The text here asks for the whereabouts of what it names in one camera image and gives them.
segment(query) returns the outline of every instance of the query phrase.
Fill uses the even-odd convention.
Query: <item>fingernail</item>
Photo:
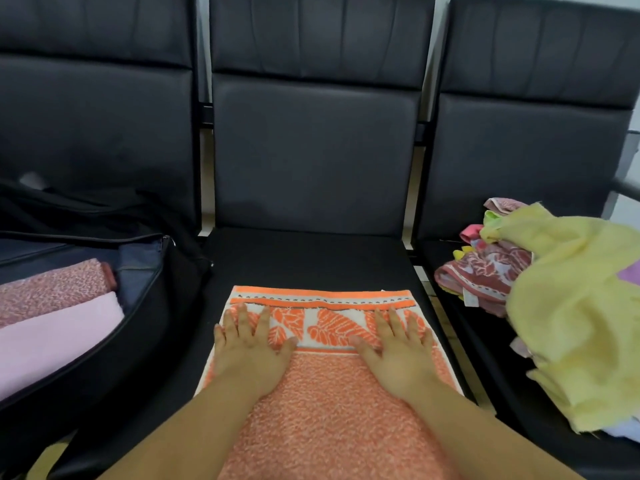
[[[349,337],[349,343],[354,346],[357,347],[362,343],[362,337],[359,337],[357,335],[351,335]]]

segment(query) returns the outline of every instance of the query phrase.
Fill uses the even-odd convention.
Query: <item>person's right arm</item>
[[[391,395],[407,402],[427,424],[467,480],[578,480],[582,477],[441,382],[431,360],[433,336],[407,332],[395,310],[390,325],[376,311],[379,355],[362,339],[351,343]]]

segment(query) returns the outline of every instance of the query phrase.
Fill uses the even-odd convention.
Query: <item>forearm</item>
[[[101,480],[212,480],[218,477],[255,400],[220,377],[157,428]]]
[[[439,381],[417,391],[411,406],[468,480],[582,478]]]

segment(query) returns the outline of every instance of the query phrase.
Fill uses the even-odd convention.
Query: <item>floor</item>
[[[203,216],[203,232],[201,235],[208,235],[213,229],[213,218]],[[403,240],[405,242],[405,246],[411,249],[411,244],[409,243],[410,232],[405,232],[403,236]],[[460,344],[460,340],[456,336],[456,332],[453,330],[451,323],[449,322],[449,318],[447,317],[442,305],[438,298],[436,298],[431,283],[428,281],[427,275],[424,270],[420,266],[414,266],[415,272],[420,277],[420,281],[424,286],[429,298],[431,300],[431,304],[433,305],[436,314],[442,324],[444,332],[451,344],[451,348],[453,349],[456,358],[460,364],[460,368],[462,369],[462,373],[471,388],[474,396],[476,397],[476,401],[478,405],[484,409],[485,411],[489,411],[495,415],[495,409],[487,396],[480,379],[478,378],[476,371],[474,370],[467,354],[465,353],[464,348]],[[60,455],[62,455],[63,451],[67,447],[68,439],[66,438],[60,443],[53,444],[52,446],[46,448],[42,455],[40,455],[39,459],[36,463],[33,464],[32,468],[27,474],[26,480],[45,480],[49,471],[55,464],[55,462],[59,459]]]

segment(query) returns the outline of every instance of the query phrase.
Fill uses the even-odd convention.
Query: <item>chair seat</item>
[[[432,282],[433,272],[461,246],[451,241],[416,243]],[[516,334],[505,319],[467,308],[437,285],[434,290],[500,420],[589,480],[640,479],[640,445],[602,432],[574,433],[542,388],[526,377],[533,361],[509,347]]]
[[[408,289],[469,395],[399,239],[224,228],[212,233],[204,250],[215,263],[214,275],[204,291],[204,313],[186,353],[145,401],[127,409],[127,389],[119,400],[104,404],[80,428],[50,479],[95,478],[192,398],[213,345],[213,327],[234,285],[329,291]]]

